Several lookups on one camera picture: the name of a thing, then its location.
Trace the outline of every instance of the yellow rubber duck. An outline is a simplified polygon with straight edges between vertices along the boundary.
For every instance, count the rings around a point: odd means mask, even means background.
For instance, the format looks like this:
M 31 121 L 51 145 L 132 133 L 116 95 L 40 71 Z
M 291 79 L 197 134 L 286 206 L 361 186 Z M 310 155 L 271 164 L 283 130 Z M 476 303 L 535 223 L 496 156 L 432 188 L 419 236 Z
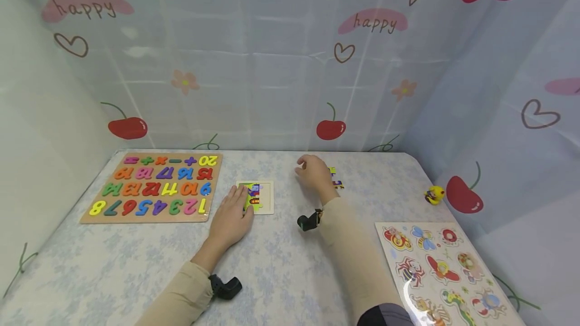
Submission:
M 438 205 L 445 197 L 445 190 L 441 186 L 432 186 L 424 193 L 424 195 L 425 200 L 431 203 L 431 205 Z

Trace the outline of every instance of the forearm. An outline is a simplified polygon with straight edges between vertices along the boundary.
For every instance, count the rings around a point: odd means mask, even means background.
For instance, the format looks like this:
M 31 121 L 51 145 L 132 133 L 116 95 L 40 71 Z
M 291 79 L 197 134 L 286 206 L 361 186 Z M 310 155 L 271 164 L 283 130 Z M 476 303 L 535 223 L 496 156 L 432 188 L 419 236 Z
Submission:
M 227 249 L 223 242 L 206 239 L 141 316 L 137 326 L 190 326 L 209 306 L 213 291 L 208 277 Z
M 209 272 L 187 262 L 153 301 L 136 326 L 190 326 L 213 297 Z
M 358 221 L 355 209 L 340 197 L 327 200 L 320 233 L 342 273 L 355 322 L 381 303 L 401 305 L 388 265 Z

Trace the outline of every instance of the flower print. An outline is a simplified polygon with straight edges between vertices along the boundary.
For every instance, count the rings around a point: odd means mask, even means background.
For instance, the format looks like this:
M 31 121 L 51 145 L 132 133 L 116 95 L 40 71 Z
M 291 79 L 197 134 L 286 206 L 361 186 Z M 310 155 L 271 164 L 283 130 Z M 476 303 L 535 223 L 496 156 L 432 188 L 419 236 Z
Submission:
M 404 79 L 401 82 L 401 86 L 392 89 L 391 93 L 397 96 L 397 102 L 399 102 L 405 96 L 413 96 L 415 94 L 415 87 L 417 87 L 417 82 L 410 83 L 408 79 Z
M 197 79 L 191 72 L 183 74 L 180 70 L 175 70 L 173 71 L 173 77 L 174 79 L 171 80 L 171 84 L 176 89 L 181 89 L 184 95 L 189 93 L 189 89 L 192 90 L 199 89 Z

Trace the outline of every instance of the number 20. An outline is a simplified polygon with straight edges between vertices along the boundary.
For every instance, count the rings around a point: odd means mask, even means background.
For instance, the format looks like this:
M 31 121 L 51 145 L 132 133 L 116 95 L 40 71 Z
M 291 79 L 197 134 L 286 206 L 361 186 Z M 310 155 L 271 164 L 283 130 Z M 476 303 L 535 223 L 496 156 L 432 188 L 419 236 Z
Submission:
M 217 160 L 217 156 L 202 156 L 199 159 L 199 165 L 200 166 L 214 166 L 217 164 L 216 160 Z

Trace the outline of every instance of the wrist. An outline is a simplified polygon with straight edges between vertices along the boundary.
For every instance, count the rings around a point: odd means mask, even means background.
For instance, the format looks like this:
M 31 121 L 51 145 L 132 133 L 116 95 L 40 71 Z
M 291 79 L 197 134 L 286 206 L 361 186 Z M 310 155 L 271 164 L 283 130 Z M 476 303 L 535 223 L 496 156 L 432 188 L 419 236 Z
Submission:
M 323 207 L 332 199 L 340 197 L 334 185 L 324 186 L 323 188 L 318 189 L 318 197 L 320 197 L 320 203 L 322 203 Z

